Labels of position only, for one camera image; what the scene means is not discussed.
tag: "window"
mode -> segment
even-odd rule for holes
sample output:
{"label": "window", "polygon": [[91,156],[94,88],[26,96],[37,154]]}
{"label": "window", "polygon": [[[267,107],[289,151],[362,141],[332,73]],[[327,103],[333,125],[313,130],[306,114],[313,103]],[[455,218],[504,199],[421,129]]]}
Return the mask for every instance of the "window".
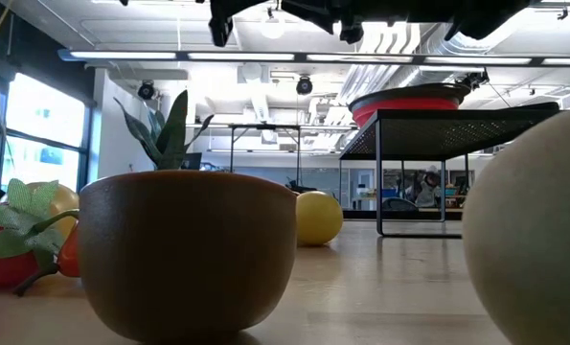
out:
{"label": "window", "polygon": [[81,101],[21,74],[10,83],[9,98],[8,128],[80,146],[84,125]]}
{"label": "window", "polygon": [[58,180],[76,190],[86,182],[88,148],[83,138],[87,111],[84,104],[37,80],[16,74],[0,93],[0,186],[12,178],[25,183]]}
{"label": "window", "polygon": [[7,190],[12,178],[25,183],[57,179],[74,191],[78,183],[78,168],[79,153],[76,151],[8,137],[1,185],[3,190]]}

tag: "tomato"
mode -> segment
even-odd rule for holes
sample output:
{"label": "tomato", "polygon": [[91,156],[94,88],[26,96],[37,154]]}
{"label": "tomato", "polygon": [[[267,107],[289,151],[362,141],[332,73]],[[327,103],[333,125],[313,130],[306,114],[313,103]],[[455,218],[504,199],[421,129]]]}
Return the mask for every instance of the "tomato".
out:
{"label": "tomato", "polygon": [[80,269],[78,265],[78,222],[72,229],[72,233],[61,247],[57,256],[59,272],[66,277],[79,278]]}
{"label": "tomato", "polygon": [[39,270],[34,253],[0,259],[0,288],[12,288],[23,283]]}

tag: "red dish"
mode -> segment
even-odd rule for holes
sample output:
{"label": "red dish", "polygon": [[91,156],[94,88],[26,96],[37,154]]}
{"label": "red dish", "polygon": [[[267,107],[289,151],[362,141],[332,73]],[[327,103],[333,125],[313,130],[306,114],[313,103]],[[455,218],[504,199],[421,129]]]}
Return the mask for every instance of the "red dish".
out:
{"label": "red dish", "polygon": [[380,109],[457,110],[470,90],[458,84],[432,83],[378,91],[349,105],[359,127]]}

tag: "fluorescent light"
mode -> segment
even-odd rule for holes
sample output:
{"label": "fluorescent light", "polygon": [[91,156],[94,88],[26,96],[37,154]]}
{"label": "fluorescent light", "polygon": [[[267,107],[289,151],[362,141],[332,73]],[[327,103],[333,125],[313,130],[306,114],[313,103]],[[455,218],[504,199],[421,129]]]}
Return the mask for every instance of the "fluorescent light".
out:
{"label": "fluorescent light", "polygon": [[[230,149],[208,149],[208,152],[219,152],[219,153],[231,153]],[[297,154],[297,150],[284,150],[284,149],[234,149],[234,152],[237,153],[292,153]],[[300,153],[318,153],[318,154],[338,154],[340,151],[335,150],[301,150]]]}
{"label": "fluorescent light", "polygon": [[570,57],[546,58],[542,64],[570,65]]}
{"label": "fluorescent light", "polygon": [[381,56],[381,55],[359,55],[359,54],[309,54],[308,61],[323,61],[323,62],[338,62],[338,61],[352,61],[352,62],[390,62],[390,63],[407,63],[412,61],[412,57],[398,57],[398,56]]}
{"label": "fluorescent light", "polygon": [[465,66],[419,66],[422,72],[467,72],[482,73],[485,69],[482,67],[465,67]]}
{"label": "fluorescent light", "polygon": [[255,54],[255,53],[189,53],[189,59],[199,60],[257,60],[257,61],[292,61],[293,54]]}
{"label": "fluorescent light", "polygon": [[270,71],[269,77],[272,79],[297,79],[299,78],[299,74],[295,72],[288,72],[288,71]]}
{"label": "fluorescent light", "polygon": [[[118,5],[121,6],[120,0],[91,0],[93,4],[100,5]],[[190,2],[172,1],[172,0],[132,0],[129,1],[129,6],[189,6],[194,5]]]}
{"label": "fluorescent light", "polygon": [[167,52],[70,52],[74,58],[86,59],[176,59],[176,53]]}
{"label": "fluorescent light", "polygon": [[481,56],[481,57],[426,57],[424,62],[427,63],[452,63],[452,64],[528,64],[532,59],[530,57],[491,57],[491,56]]}
{"label": "fluorescent light", "polygon": [[[187,128],[201,128],[202,124],[190,124]],[[208,128],[228,128],[229,125],[208,125]]]}
{"label": "fluorescent light", "polygon": [[323,130],[351,130],[353,126],[300,126],[301,129],[323,129]]}

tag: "table surface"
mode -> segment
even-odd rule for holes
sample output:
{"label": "table surface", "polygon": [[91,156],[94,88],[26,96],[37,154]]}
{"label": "table surface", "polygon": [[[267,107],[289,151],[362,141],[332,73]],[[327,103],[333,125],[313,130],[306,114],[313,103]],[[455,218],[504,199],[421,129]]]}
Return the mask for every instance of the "table surface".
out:
{"label": "table surface", "polygon": [[[404,233],[462,231],[461,222],[387,226]],[[187,279],[194,283],[193,277]],[[99,320],[77,279],[47,277],[23,298],[0,292],[0,345],[59,344],[138,345]],[[508,341],[476,297],[461,241],[383,239],[376,236],[374,222],[347,221],[330,246],[298,249],[279,306],[237,339],[215,345],[225,344],[506,345]]]}
{"label": "table surface", "polygon": [[551,103],[500,110],[379,110],[340,159],[376,160],[378,122],[382,160],[443,161],[510,142],[558,112]]}

